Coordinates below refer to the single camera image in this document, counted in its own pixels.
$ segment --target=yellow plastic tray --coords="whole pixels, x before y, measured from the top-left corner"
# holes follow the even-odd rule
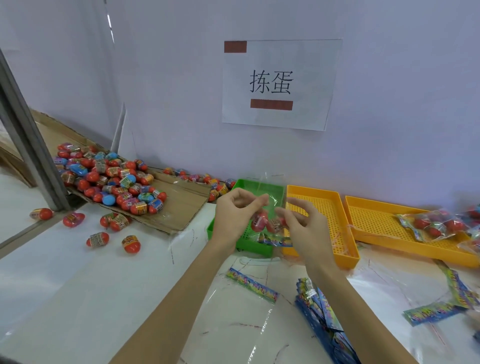
[[[353,236],[360,242],[441,259],[466,267],[480,265],[480,260],[475,254],[456,246],[459,242],[468,240],[466,234],[457,234],[437,242],[421,243],[415,240],[411,229],[405,229],[400,225],[395,216],[396,214],[418,214],[427,210],[345,196],[345,212],[352,225]]]
[[[360,256],[338,192],[288,185],[287,197],[310,201],[327,217],[336,264],[341,268],[355,268]],[[303,209],[289,203],[286,204],[286,208],[307,215]],[[298,256],[295,248],[282,248],[282,253]]]

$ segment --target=metal pole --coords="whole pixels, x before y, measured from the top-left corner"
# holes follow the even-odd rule
[[[55,211],[70,209],[67,190],[1,49],[0,119],[48,206]]]

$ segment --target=green plastic tray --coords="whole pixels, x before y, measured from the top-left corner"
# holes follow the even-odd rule
[[[261,194],[269,194],[270,202],[268,206],[265,207],[265,210],[268,211],[269,217],[274,214],[275,207],[283,206],[283,196],[285,194],[285,187],[283,186],[249,180],[238,180],[237,183],[235,183],[235,187],[233,187],[233,189],[235,188],[243,188],[244,190],[253,192],[257,196],[260,196]],[[208,239],[212,238],[214,223],[215,218],[212,220],[210,225],[208,225]],[[242,234],[240,239],[237,240],[237,248],[241,250],[246,250],[248,252],[261,254],[270,258],[273,253],[273,247],[271,245],[260,244],[249,240],[249,236],[252,236],[254,234],[256,233],[251,229],[249,223],[247,229],[245,229],[245,232]]]

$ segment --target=white wall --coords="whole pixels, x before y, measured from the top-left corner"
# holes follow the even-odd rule
[[[102,0],[0,0],[0,47],[27,103],[109,147],[121,101]]]
[[[109,3],[135,149],[154,165],[406,205],[480,201],[477,0]],[[221,123],[224,40],[343,38],[326,132]]]

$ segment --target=forearm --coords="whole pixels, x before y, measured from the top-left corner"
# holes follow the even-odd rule
[[[313,269],[312,281],[326,296],[362,364],[417,364],[336,267]]]
[[[225,260],[215,246],[207,243],[110,364],[177,364],[208,288]]]

